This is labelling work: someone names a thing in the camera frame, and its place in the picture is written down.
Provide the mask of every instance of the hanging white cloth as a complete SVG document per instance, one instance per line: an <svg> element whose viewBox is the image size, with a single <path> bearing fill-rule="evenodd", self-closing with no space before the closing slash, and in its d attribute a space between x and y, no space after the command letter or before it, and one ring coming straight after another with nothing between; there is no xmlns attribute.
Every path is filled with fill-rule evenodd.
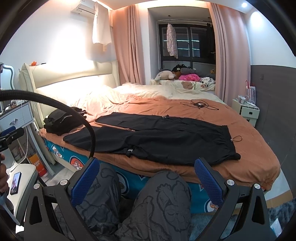
<svg viewBox="0 0 296 241"><path fill-rule="evenodd" d="M168 24L167 28L167 48L170 56L175 56L175 58L178 58L176 31L171 24Z"/></svg>
<svg viewBox="0 0 296 241"><path fill-rule="evenodd" d="M98 2L94 4L94 27L93 27L93 43L103 44L103 51L106 45L112 43L111 30L109 24L109 11Z"/></svg>

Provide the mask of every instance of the gray fur rug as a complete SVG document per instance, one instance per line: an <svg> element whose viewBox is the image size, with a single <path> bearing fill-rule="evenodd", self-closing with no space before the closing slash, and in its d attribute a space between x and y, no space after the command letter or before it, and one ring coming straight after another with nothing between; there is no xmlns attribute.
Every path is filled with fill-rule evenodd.
<svg viewBox="0 0 296 241"><path fill-rule="evenodd" d="M278 207L270 208L268 210L270 225L278 218L282 229L284 229L284 227L287 225L287 223L291 219L295 210L296 210L296 198ZM192 215L192 218L191 218L192 232L191 232L189 241L194 241L198 237L198 235L204 230L204 228L210 222L212 217L213 215L207 215L207 214ZM221 235L221 238L225 238L230 234L236 219L237 219L237 215L233 215L231 217L230 221L227 224L227 227L225 228L223 234Z"/></svg>

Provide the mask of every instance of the curtain rod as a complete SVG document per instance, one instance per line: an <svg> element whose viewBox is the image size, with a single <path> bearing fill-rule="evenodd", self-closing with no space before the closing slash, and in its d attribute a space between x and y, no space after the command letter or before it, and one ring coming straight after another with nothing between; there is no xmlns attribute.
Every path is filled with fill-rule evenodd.
<svg viewBox="0 0 296 241"><path fill-rule="evenodd" d="M157 20L158 22L169 22L169 21L193 21L193 22L205 22L205 23L212 23L209 21L204 20L194 20L194 19L164 19L164 20Z"/></svg>

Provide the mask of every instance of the gray pajama pants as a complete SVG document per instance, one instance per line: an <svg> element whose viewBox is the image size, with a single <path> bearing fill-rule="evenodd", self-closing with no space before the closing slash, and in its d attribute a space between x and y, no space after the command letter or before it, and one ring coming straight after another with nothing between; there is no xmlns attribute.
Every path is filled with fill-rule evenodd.
<svg viewBox="0 0 296 241"><path fill-rule="evenodd" d="M183 241L190 237L191 194L187 183L172 171L160 171L138 194L130 216L119 222L120 187L115 170L101 164L100 172L77 211L104 241ZM57 207L64 234L74 239Z"/></svg>

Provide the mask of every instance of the smartphone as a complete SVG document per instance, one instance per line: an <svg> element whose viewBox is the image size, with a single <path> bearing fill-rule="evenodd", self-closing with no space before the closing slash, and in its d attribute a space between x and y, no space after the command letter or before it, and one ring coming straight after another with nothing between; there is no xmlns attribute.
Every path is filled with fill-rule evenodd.
<svg viewBox="0 0 296 241"><path fill-rule="evenodd" d="M21 172L18 172L13 175L12 185L10 188L10 195L14 195L18 193L18 188L20 185L20 176L21 176Z"/></svg>

